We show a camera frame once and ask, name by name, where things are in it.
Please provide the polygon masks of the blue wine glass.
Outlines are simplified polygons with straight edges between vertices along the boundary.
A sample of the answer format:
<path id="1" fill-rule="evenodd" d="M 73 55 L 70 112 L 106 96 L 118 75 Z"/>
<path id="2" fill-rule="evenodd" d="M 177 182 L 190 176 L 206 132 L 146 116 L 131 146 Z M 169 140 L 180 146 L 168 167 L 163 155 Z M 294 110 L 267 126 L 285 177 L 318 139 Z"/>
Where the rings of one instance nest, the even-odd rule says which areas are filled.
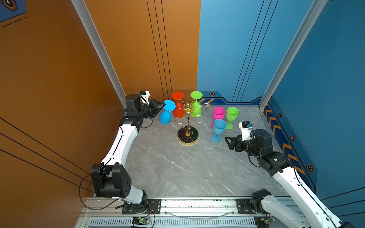
<path id="1" fill-rule="evenodd" d="M 159 115 L 159 123 L 162 125 L 168 125 L 172 119 L 173 111 L 176 108 L 176 105 L 171 100 L 165 100 L 163 102 L 165 106 Z"/>
<path id="2" fill-rule="evenodd" d="M 213 123 L 214 134 L 211 136 L 211 140 L 214 143 L 221 142 L 221 135 L 225 132 L 226 126 L 227 126 L 226 122 L 222 119 L 217 119 L 214 121 Z"/>

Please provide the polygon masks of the red wine glass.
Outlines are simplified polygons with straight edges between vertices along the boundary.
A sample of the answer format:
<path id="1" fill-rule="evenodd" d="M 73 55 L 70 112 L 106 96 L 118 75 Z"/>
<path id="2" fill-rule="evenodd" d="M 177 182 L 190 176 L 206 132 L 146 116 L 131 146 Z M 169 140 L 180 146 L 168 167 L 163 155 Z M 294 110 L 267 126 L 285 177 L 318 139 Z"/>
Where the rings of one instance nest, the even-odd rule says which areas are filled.
<path id="1" fill-rule="evenodd" d="M 182 118 L 185 113 L 185 111 L 183 110 L 184 104 L 182 103 L 184 94 L 182 92 L 174 92 L 172 94 L 172 98 L 176 100 L 174 116 L 176 118 Z"/>

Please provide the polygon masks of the green wine glass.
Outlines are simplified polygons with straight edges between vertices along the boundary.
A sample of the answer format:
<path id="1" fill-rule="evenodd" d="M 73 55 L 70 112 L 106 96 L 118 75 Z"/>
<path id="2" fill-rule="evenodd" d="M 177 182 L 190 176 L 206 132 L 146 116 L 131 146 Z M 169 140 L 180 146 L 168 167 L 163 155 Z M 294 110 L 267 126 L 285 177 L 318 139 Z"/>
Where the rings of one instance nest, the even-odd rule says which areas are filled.
<path id="1" fill-rule="evenodd" d="M 198 101 L 198 99 L 201 99 L 202 96 L 203 96 L 202 92 L 200 92 L 200 91 L 193 91 L 191 93 L 191 98 L 193 99 L 192 106 L 191 106 L 192 107 L 191 116 L 194 118 L 198 118 L 202 113 L 202 107 Z"/>
<path id="2" fill-rule="evenodd" d="M 233 128 L 233 124 L 232 122 L 235 121 L 239 115 L 239 109 L 235 108 L 235 107 L 229 107 L 226 111 L 226 119 L 227 119 L 227 123 L 226 123 L 226 129 L 227 130 L 231 130 Z"/>

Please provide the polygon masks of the magenta wine glass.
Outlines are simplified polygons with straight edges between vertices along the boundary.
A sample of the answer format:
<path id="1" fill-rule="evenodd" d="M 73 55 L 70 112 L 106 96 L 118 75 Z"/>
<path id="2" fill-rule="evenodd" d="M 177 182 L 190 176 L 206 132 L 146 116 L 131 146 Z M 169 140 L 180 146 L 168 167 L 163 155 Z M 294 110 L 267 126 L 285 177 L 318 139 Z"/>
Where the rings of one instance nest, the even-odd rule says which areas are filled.
<path id="1" fill-rule="evenodd" d="M 211 127 L 213 128 L 215 120 L 222 120 L 225 117 L 226 110 L 223 107 L 216 107 L 213 110 L 213 122 Z"/>

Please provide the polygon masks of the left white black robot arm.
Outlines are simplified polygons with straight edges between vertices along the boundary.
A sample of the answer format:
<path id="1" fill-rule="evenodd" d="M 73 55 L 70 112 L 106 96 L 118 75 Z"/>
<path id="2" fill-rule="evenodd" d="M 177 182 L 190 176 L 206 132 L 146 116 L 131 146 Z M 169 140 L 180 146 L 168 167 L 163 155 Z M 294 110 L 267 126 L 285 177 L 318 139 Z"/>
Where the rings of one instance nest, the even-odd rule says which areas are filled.
<path id="1" fill-rule="evenodd" d="M 88 174 L 97 197 L 122 200 L 137 213 L 147 211 L 147 194 L 133 186 L 125 169 L 126 160 L 134 139 L 142 129 L 143 120 L 154 119 L 166 106 L 164 102 L 149 97 L 148 91 L 126 97 L 126 108 L 115 140 L 106 157 L 100 164 L 94 164 Z"/>

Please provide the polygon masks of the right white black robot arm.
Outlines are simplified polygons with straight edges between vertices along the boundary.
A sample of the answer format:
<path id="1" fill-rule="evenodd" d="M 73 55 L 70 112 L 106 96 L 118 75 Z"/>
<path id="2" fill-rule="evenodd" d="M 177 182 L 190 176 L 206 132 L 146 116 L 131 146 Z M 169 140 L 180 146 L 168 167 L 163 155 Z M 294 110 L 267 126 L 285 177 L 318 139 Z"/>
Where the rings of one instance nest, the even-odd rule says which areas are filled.
<path id="1" fill-rule="evenodd" d="M 249 130 L 244 135 L 226 137 L 230 150 L 246 152 L 258 160 L 258 167 L 267 171 L 290 195 L 302 211 L 296 213 L 278 202 L 269 191 L 262 189 L 252 194 L 249 208 L 255 213 L 265 213 L 280 220 L 289 228 L 351 228 L 315 195 L 302 180 L 294 165 L 284 154 L 274 151 L 271 134 L 266 130 Z"/>

